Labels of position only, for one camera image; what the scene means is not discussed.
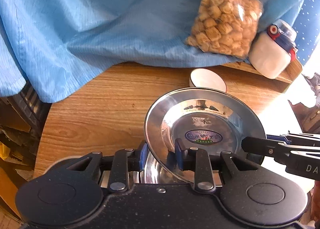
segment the plastic bag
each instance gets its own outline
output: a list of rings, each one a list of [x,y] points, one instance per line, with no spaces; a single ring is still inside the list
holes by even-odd
[[[245,59],[267,0],[201,0],[186,44]]]

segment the person's hand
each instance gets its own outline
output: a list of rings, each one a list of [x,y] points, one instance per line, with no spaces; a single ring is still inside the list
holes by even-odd
[[[311,200],[311,219],[314,221],[320,220],[320,181],[315,182],[313,195]]]

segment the white bottle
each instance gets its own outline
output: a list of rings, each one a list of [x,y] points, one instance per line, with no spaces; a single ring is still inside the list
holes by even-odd
[[[266,32],[262,32],[251,46],[249,60],[263,76],[275,79],[288,66],[291,56]]]

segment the clear bottle lid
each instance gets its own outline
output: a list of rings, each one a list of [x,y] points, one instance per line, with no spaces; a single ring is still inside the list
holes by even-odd
[[[294,42],[294,40],[297,37],[297,33],[288,23],[281,19],[278,19],[274,22],[274,24],[279,27],[279,29],[281,30],[281,32],[284,33],[284,35],[286,35],[291,41]]]

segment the blue cloth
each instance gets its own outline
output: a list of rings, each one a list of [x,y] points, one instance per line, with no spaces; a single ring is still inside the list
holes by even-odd
[[[270,0],[260,30],[299,11]],[[183,44],[200,0],[0,0],[0,96],[29,79],[44,102],[62,100],[114,64],[204,67],[237,61]]]
[[[297,32],[297,58],[304,66],[319,41],[320,0],[304,0],[293,28]]]

